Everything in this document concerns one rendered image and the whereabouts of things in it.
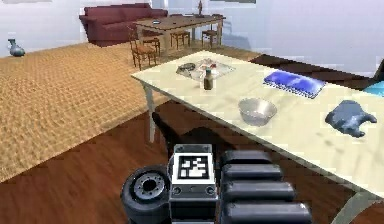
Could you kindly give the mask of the brown pepper bottle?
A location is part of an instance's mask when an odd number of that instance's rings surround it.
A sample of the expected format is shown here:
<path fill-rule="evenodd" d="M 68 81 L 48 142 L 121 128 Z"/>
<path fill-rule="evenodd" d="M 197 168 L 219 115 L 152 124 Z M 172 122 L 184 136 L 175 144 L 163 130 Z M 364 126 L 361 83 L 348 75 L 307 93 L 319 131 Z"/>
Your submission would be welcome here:
<path fill-rule="evenodd" d="M 206 74 L 204 77 L 204 89 L 211 90 L 213 88 L 213 76 L 209 68 L 206 69 Z"/>

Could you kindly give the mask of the grey blue vase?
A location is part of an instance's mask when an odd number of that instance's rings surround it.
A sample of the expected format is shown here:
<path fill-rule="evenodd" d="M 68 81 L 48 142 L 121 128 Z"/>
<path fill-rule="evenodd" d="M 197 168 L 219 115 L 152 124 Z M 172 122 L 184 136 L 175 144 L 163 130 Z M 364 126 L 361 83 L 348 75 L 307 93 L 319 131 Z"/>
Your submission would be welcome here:
<path fill-rule="evenodd" d="M 12 56 L 14 56 L 14 57 L 22 57 L 22 56 L 25 55 L 25 50 L 16 43 L 15 39 L 9 39 L 9 42 L 11 44 L 10 54 Z"/>

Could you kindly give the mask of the dark red sofa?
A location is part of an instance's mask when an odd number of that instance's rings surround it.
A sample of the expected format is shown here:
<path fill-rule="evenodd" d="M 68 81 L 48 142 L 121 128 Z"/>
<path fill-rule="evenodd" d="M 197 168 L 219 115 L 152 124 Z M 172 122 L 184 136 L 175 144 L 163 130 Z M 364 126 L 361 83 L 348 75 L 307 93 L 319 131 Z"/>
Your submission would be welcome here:
<path fill-rule="evenodd" d="M 128 28 L 136 30 L 136 21 L 167 16 L 167 10 L 153 9 L 149 3 L 134 3 L 85 7 L 79 19 L 88 41 L 106 47 L 127 42 Z"/>

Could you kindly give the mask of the brown wooden chair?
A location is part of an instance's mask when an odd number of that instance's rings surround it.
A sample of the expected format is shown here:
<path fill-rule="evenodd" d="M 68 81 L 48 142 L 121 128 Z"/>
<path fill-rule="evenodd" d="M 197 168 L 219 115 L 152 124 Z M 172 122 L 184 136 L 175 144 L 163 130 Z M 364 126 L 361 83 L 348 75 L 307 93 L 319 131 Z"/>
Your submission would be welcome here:
<path fill-rule="evenodd" d="M 143 43 L 151 44 L 155 48 L 156 53 L 160 53 L 159 33 L 144 30 L 142 33 Z"/>
<path fill-rule="evenodd" d="M 204 30 L 201 32 L 201 44 L 204 44 L 204 40 L 207 39 L 209 41 L 209 46 L 213 47 L 213 42 L 216 44 L 220 43 L 220 38 L 218 36 L 218 32 L 216 30 Z"/>
<path fill-rule="evenodd" d="M 179 48 L 179 43 L 190 44 L 190 32 L 189 31 L 178 31 L 171 34 L 170 44 L 176 44 L 176 48 Z"/>
<path fill-rule="evenodd" d="M 136 31 L 132 27 L 128 26 L 127 29 L 128 29 L 128 40 L 130 44 L 134 66 L 138 67 L 139 69 L 142 69 L 141 61 L 145 59 L 148 60 L 148 65 L 151 65 L 151 62 L 154 62 L 154 64 L 157 64 L 156 50 L 150 46 L 141 44 L 136 37 Z"/>

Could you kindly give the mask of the grey metal bowl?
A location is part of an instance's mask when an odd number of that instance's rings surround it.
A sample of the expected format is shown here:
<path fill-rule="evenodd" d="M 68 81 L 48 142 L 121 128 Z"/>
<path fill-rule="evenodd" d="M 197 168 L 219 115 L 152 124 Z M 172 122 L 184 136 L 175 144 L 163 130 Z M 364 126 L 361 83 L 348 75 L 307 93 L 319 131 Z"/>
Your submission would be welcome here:
<path fill-rule="evenodd" d="M 238 103 L 243 121 L 253 126 L 264 126 L 277 113 L 276 106 L 261 98 L 245 98 Z"/>

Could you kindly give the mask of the brown wooden dining table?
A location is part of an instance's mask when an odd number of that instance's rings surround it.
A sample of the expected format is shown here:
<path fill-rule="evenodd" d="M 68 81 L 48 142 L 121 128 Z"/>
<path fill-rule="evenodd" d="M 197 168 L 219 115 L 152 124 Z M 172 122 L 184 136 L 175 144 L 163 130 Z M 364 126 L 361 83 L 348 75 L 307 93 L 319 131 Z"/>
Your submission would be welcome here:
<path fill-rule="evenodd" d="M 195 39 L 195 29 L 211 24 L 218 25 L 218 38 L 222 36 L 223 16 L 204 15 L 201 18 L 195 16 L 173 16 L 159 18 L 159 24 L 154 24 L 154 19 L 146 19 L 136 21 L 137 36 L 140 41 L 143 41 L 143 31 L 148 30 L 163 35 L 164 39 L 164 53 L 163 56 L 167 57 L 170 49 L 171 34 L 183 30 L 192 30 L 191 38 Z"/>

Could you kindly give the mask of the pale newspaper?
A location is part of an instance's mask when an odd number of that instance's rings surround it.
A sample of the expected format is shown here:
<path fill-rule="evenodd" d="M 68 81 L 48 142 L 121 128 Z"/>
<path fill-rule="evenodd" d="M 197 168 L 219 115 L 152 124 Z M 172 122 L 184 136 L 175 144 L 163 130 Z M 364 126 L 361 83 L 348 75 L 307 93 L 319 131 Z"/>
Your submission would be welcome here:
<path fill-rule="evenodd" d="M 204 58 L 197 62 L 188 62 L 188 63 L 194 63 L 196 65 L 196 68 L 193 71 L 191 71 L 189 74 L 179 74 L 179 75 L 183 75 L 185 77 L 191 78 L 196 81 L 202 81 L 204 79 L 207 68 L 211 70 L 211 73 L 214 79 L 217 79 L 223 75 L 226 75 L 230 72 L 235 71 L 234 67 L 218 62 L 217 60 L 212 60 L 210 58 Z"/>

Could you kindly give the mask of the turquoise laptop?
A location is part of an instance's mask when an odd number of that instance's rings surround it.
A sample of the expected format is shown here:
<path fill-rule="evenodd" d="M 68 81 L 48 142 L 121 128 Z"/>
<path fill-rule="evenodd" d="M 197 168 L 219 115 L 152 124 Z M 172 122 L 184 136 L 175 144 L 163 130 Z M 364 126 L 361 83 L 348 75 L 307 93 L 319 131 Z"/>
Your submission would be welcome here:
<path fill-rule="evenodd" d="M 384 59 L 375 72 L 374 79 L 376 83 L 366 87 L 364 92 L 384 97 Z"/>

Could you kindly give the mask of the grey game controller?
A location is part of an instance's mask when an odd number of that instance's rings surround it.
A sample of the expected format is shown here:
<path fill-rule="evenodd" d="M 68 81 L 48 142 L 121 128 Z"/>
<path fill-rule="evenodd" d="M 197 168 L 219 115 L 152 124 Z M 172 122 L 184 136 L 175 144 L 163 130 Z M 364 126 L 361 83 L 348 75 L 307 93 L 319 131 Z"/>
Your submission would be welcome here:
<path fill-rule="evenodd" d="M 325 122 L 342 134 L 360 138 L 365 135 L 360 130 L 364 122 L 376 123 L 377 118 L 365 112 L 361 105 L 353 100 L 343 100 L 325 117 Z"/>

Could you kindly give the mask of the blue notebook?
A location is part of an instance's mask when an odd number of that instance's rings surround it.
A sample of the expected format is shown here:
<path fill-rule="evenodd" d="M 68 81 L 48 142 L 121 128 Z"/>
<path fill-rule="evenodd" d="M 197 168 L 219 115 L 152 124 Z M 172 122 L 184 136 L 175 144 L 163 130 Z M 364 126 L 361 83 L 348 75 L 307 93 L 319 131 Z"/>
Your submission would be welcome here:
<path fill-rule="evenodd" d="M 299 96 L 314 99 L 326 82 L 315 78 L 276 70 L 264 78 L 264 84 Z"/>

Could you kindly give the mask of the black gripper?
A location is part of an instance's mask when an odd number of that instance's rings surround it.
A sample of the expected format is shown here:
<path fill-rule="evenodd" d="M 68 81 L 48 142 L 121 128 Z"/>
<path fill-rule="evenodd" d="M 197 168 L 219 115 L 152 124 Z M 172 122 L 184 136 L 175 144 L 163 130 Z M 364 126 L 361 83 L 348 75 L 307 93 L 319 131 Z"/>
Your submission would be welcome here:
<path fill-rule="evenodd" d="M 162 224 L 167 220 L 169 186 L 164 165 L 145 166 L 133 172 L 120 194 L 130 224 Z"/>

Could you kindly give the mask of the cream long table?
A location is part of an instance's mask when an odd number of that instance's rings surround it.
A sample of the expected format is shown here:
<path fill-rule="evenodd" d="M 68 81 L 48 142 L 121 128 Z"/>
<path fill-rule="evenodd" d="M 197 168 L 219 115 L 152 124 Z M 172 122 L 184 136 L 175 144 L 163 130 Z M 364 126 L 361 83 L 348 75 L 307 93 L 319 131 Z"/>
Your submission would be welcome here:
<path fill-rule="evenodd" d="M 179 65 L 211 58 L 234 70 L 204 90 L 200 83 L 176 73 Z M 384 98 L 335 84 L 326 84 L 314 99 L 297 96 L 263 84 L 272 68 L 200 51 L 146 70 L 133 78 L 144 87 L 147 105 L 154 109 L 154 90 L 204 116 L 353 189 L 331 224 L 347 224 L 368 206 L 384 201 Z M 248 97 L 265 99 L 277 107 L 276 115 L 264 126 L 245 123 L 238 103 Z M 341 101 L 353 100 L 377 118 L 364 123 L 361 138 L 344 135 L 324 122 L 328 112 Z"/>

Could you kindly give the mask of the grey round dish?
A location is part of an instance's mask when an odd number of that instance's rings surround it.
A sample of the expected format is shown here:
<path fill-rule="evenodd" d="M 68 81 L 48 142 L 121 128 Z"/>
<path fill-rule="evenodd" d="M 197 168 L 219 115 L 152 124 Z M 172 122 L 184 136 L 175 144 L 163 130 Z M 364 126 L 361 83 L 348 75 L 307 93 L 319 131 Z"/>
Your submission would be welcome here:
<path fill-rule="evenodd" d="M 196 68 L 196 65 L 194 63 L 185 63 L 180 65 L 176 72 L 178 74 L 189 74 L 191 71 L 193 71 Z"/>

